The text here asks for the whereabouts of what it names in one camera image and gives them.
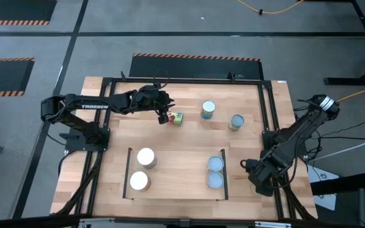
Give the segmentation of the orange sided can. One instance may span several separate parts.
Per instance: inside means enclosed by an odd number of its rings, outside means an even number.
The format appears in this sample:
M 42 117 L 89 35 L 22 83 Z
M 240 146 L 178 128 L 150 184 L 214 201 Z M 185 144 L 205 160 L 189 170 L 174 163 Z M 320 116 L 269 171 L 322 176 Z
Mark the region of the orange sided can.
M 151 180 L 143 171 L 137 171 L 131 175 L 129 184 L 136 191 L 146 191 L 151 186 Z

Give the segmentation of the blue and yellow tall can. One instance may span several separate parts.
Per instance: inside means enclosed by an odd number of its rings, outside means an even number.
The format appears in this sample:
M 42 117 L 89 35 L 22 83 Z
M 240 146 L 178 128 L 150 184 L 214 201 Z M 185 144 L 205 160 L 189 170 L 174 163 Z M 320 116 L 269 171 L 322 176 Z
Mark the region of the blue and yellow tall can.
M 200 115 L 204 119 L 211 119 L 213 117 L 215 108 L 216 108 L 216 105 L 213 101 L 206 100 L 202 104 L 202 110 L 200 112 Z

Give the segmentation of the short orange and green can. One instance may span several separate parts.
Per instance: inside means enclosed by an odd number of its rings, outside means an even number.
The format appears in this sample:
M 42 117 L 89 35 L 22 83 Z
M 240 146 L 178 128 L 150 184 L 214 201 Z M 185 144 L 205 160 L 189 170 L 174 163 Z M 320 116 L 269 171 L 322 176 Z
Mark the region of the short orange and green can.
M 223 170 L 223 168 L 224 160 L 221 156 L 214 155 L 208 159 L 208 169 L 211 172 L 220 172 L 221 170 Z

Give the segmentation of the black stand base bar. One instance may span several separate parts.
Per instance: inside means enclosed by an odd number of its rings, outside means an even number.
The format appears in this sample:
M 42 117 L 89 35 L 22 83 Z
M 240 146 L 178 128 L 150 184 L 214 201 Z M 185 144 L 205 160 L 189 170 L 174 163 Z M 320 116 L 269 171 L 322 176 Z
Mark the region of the black stand base bar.
M 365 173 L 311 183 L 312 194 L 326 195 L 365 189 Z

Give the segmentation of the black mat orange striped edge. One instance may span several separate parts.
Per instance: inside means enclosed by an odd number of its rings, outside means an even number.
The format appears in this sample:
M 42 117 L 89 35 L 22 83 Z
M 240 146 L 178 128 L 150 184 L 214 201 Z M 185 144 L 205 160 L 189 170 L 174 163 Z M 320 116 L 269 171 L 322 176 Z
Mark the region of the black mat orange striped edge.
M 57 0 L 0 0 L 0 26 L 44 26 L 50 23 Z
M 34 58 L 0 58 L 0 97 L 23 96 L 34 63 Z
M 205 56 L 192 54 L 135 53 L 130 77 L 153 77 L 157 72 L 173 78 L 263 80 L 262 64 L 258 58 Z

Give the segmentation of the yellow and grey tall can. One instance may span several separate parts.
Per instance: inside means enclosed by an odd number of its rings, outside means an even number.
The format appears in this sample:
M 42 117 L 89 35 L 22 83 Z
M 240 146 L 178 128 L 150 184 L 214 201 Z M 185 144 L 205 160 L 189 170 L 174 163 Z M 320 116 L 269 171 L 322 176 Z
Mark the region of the yellow and grey tall can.
M 150 148 L 142 148 L 137 155 L 137 159 L 140 165 L 144 168 L 151 169 L 157 164 L 157 158 L 155 153 Z

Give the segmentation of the silver metal bracket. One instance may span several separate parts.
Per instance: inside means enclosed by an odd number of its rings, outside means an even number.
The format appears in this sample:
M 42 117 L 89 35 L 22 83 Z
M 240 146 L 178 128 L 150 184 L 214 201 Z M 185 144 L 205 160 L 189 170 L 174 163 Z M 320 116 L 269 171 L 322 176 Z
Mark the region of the silver metal bracket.
M 114 218 L 86 218 L 81 219 L 77 228 L 113 228 Z
M 281 222 L 255 221 L 255 228 L 292 228 L 291 224 Z

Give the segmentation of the wooden shelf with black legs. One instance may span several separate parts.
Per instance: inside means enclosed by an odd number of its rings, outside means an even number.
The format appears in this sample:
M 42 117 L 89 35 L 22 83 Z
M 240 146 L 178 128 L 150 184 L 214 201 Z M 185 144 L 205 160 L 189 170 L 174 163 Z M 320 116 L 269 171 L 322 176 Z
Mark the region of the wooden shelf with black legs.
M 157 151 L 157 164 L 147 169 L 139 164 L 138 153 L 128 149 L 122 197 L 129 200 L 228 200 L 226 152 L 218 151 Z M 207 184 L 208 159 L 221 156 L 224 168 L 224 186 L 212 189 Z M 136 191 L 129 180 L 134 172 L 143 171 L 151 180 L 146 191 Z

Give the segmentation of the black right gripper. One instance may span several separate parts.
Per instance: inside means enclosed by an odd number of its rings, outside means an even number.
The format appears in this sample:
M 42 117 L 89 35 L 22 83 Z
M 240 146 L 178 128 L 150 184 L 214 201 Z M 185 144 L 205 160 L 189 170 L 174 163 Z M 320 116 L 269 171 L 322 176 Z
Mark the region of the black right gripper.
M 272 186 L 271 178 L 278 176 L 284 169 L 284 163 L 273 155 L 267 155 L 259 160 L 247 160 L 248 180 L 255 186 L 255 191 L 263 196 L 272 196 L 276 187 Z

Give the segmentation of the white printed paper sheet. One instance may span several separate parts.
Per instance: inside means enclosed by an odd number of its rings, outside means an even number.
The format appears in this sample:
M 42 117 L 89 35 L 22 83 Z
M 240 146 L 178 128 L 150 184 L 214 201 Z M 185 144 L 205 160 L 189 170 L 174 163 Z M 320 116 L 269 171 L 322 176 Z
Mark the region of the white printed paper sheet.
M 336 174 L 321 170 L 320 168 L 313 167 L 312 165 L 308 165 L 307 169 L 309 181 L 311 184 L 315 182 L 339 178 L 339 176 Z M 336 194 L 314 196 L 314 202 L 318 206 L 334 211 L 336 207 Z

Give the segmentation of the black aluminium table frame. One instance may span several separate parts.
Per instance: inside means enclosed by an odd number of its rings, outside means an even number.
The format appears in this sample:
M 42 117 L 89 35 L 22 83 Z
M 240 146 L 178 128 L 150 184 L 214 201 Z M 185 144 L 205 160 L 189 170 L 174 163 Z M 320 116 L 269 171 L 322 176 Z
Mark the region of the black aluminium table frame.
M 295 118 L 287 84 L 278 81 L 172 79 L 166 91 L 174 99 L 174 111 L 183 113 L 182 125 L 159 124 L 154 111 L 128 115 L 112 113 L 108 148 L 103 153 L 96 193 L 84 194 L 81 212 L 93 217 L 111 217 L 118 222 L 190 219 L 196 225 L 248 225 L 253 221 L 275 222 L 281 208 L 286 218 L 294 212 L 286 196 L 253 194 L 248 175 L 240 166 L 244 159 L 256 159 L 262 151 L 262 132 L 290 126 Z M 200 115 L 206 100 L 215 103 L 211 119 Z M 233 115 L 243 116 L 238 131 L 228 124 Z M 226 152 L 229 199 L 124 199 L 128 149 L 157 151 Z

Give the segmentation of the red and green can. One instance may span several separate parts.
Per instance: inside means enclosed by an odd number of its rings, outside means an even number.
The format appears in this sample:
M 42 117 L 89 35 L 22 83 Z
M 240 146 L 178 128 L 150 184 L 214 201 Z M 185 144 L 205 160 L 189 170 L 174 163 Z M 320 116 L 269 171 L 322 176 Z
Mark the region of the red and green can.
M 170 124 L 181 125 L 183 122 L 183 113 L 181 112 L 169 111 L 167 113 L 167 116 L 168 116 L 168 123 Z

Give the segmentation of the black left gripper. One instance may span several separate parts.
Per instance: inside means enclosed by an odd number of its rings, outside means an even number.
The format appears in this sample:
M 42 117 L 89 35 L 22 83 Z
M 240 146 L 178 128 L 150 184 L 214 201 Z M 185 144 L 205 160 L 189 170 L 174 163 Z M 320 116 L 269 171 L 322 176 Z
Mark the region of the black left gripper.
M 161 91 L 160 84 L 145 85 L 134 96 L 134 111 L 154 111 L 158 115 L 158 123 L 168 122 L 167 112 L 174 106 L 169 104 L 175 100 L 170 98 L 165 91 Z

